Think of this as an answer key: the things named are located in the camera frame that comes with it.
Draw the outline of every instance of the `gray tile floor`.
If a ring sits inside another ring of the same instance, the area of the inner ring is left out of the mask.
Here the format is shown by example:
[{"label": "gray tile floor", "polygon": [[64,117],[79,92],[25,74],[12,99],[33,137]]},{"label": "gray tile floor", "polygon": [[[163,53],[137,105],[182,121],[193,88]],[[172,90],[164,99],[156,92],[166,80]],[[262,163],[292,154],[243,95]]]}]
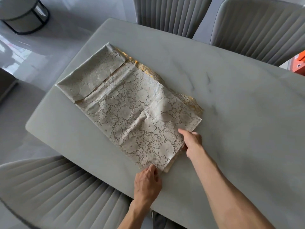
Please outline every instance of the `gray tile floor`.
[{"label": "gray tile floor", "polygon": [[[58,154],[29,134],[25,123],[74,55],[107,18],[136,21],[132,0],[41,1],[52,15],[41,31],[18,36],[0,25],[0,66],[20,79],[0,104],[0,164]],[[212,1],[194,40],[210,42],[222,2]],[[3,204],[0,222],[0,229],[27,228]],[[142,228],[152,228],[150,218],[145,219]]]}]

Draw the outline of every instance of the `gray upholstered chair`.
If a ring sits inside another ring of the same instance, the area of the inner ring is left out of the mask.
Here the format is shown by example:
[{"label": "gray upholstered chair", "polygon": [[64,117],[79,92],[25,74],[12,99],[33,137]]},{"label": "gray upholstered chair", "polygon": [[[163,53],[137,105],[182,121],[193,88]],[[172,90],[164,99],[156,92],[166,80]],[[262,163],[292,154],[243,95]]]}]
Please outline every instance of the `gray upholstered chair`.
[{"label": "gray upholstered chair", "polygon": [[137,24],[193,38],[212,0],[134,0]]},{"label": "gray upholstered chair", "polygon": [[277,0],[225,0],[210,44],[280,66],[305,50],[305,8]]},{"label": "gray upholstered chair", "polygon": [[116,229],[131,199],[63,156],[0,166],[0,199],[30,228]]}]

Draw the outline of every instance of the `lace tablecloth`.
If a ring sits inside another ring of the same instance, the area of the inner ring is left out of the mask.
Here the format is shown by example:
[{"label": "lace tablecloth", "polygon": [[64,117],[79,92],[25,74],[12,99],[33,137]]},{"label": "lace tablecloth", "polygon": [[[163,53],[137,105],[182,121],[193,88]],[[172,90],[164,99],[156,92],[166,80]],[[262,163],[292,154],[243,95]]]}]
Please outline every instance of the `lace tablecloth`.
[{"label": "lace tablecloth", "polygon": [[168,171],[184,144],[177,129],[201,121],[195,99],[109,43],[56,86],[141,168]]}]

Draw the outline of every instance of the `marble table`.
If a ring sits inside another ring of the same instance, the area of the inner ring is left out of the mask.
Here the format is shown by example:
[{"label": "marble table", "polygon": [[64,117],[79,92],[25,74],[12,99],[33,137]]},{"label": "marble table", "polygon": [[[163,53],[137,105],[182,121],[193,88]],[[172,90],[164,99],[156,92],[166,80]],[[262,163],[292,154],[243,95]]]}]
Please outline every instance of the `marble table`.
[{"label": "marble table", "polygon": [[[196,131],[223,173],[275,225],[299,228],[305,205],[305,77],[188,38],[108,19],[59,80],[107,42],[157,72],[204,108]],[[138,167],[57,87],[26,129],[128,196]],[[152,209],[187,228],[217,228],[189,159],[162,174]]]}]

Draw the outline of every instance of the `black metal frame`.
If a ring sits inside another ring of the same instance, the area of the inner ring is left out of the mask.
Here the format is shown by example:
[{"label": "black metal frame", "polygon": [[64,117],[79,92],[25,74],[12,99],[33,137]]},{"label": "black metal frame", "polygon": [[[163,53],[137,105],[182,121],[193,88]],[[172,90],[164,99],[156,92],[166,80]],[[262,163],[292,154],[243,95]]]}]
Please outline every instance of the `black metal frame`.
[{"label": "black metal frame", "polygon": [[[43,21],[41,19],[41,17],[35,12],[35,8],[36,6],[38,5],[38,3],[45,8],[45,10],[47,11],[48,13],[48,16],[47,16],[47,19],[45,21]],[[30,31],[26,31],[26,32],[18,32],[16,31],[13,27],[11,27],[6,21],[13,21],[13,20],[17,20],[17,19],[21,19],[23,18],[24,16],[28,15],[30,12],[32,12],[38,19],[39,21],[42,23],[39,27],[37,27],[36,29],[34,30],[30,30]],[[28,12],[24,13],[23,15],[17,17],[17,18],[13,18],[13,19],[6,19],[6,20],[2,20],[2,22],[4,24],[6,24],[15,34],[18,34],[18,35],[26,35],[26,34],[32,34],[38,30],[40,30],[41,28],[43,28],[49,21],[50,19],[50,11],[41,3],[40,0],[37,0],[37,2],[35,3],[34,7],[32,7]]]}]

